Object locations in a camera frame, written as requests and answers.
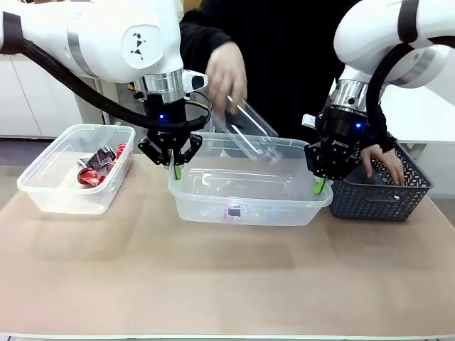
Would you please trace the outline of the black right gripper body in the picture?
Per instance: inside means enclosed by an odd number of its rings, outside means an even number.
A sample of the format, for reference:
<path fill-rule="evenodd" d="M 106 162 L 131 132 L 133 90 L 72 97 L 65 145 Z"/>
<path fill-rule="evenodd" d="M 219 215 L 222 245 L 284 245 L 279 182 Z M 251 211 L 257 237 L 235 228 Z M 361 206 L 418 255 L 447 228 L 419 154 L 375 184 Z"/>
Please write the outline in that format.
<path fill-rule="evenodd" d="M 319 142 L 317 163 L 360 163 L 360 140 L 367 117 L 360 112 L 328 105 L 316 118 Z"/>

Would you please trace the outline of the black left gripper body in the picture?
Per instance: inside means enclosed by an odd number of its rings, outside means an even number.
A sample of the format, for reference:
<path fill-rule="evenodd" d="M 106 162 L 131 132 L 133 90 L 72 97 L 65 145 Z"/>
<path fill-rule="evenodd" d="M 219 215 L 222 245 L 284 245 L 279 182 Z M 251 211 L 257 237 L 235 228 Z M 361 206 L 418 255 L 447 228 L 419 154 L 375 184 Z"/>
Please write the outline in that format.
<path fill-rule="evenodd" d="M 160 94 L 148 94 L 144 102 L 145 114 L 149 119 L 157 121 L 161 125 L 169 126 L 166 131 L 149 129 L 146 138 L 143 139 L 144 153 L 167 153 L 172 150 L 180 153 L 188 137 L 182 129 L 177 129 L 177 124 L 185 124 L 186 100 L 182 97 L 174 102 L 164 103 Z"/>

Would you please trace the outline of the person's left hand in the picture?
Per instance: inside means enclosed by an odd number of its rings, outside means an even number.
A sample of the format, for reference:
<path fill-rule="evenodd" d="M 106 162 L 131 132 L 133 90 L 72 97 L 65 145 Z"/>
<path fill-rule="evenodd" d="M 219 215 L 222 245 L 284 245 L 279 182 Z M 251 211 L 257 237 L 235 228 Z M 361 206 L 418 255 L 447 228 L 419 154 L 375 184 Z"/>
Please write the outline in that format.
<path fill-rule="evenodd" d="M 360 157 L 367 178 L 371 178 L 373 175 L 371 161 L 375 159 L 384 165 L 396 185 L 403 186 L 405 184 L 404 168 L 401 160 L 395 153 L 395 149 L 384 152 L 378 144 L 375 144 L 364 148 L 360 152 Z"/>

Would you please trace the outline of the person's right hand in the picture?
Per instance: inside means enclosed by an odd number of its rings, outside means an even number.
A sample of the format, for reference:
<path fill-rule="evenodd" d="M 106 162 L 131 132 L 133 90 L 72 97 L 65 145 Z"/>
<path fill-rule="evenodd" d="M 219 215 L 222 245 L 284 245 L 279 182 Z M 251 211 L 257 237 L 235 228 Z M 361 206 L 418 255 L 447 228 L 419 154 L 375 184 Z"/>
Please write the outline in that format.
<path fill-rule="evenodd" d="M 233 42 L 217 47 L 210 55 L 205 71 L 206 94 L 213 109 L 222 114 L 226 108 L 236 114 L 238 105 L 247 99 L 247 76 L 242 53 Z"/>

